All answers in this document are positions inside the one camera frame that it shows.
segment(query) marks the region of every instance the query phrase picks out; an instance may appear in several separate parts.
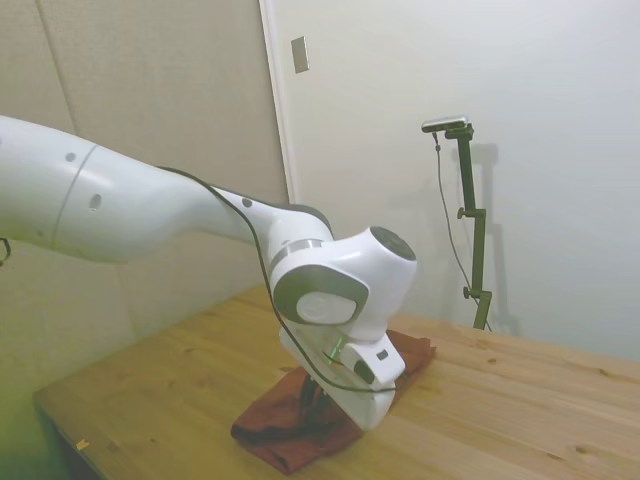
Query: wooden table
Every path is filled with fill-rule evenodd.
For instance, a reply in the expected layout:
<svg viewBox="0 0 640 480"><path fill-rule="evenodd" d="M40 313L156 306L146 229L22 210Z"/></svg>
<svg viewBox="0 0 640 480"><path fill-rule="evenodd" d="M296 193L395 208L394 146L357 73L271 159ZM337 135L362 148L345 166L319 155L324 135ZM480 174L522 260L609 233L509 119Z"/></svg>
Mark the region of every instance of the wooden table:
<svg viewBox="0 0 640 480"><path fill-rule="evenodd" d="M640 479L640 365L400 316L437 359L375 431L295 479ZM295 365L262 288L37 393L113 480L283 476L229 436Z"/></svg>

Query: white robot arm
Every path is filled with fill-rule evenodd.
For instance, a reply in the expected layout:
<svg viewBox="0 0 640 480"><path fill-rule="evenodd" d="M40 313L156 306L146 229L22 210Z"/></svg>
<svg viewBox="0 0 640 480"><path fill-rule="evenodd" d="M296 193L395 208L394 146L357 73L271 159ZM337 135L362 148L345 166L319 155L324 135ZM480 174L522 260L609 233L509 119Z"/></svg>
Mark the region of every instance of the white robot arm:
<svg viewBox="0 0 640 480"><path fill-rule="evenodd" d="M283 346L362 429L374 428L404 370L386 335L416 272L402 239L371 227L334 240L309 207L269 205L0 116L0 237L117 263L187 231L257 244Z"/></svg>

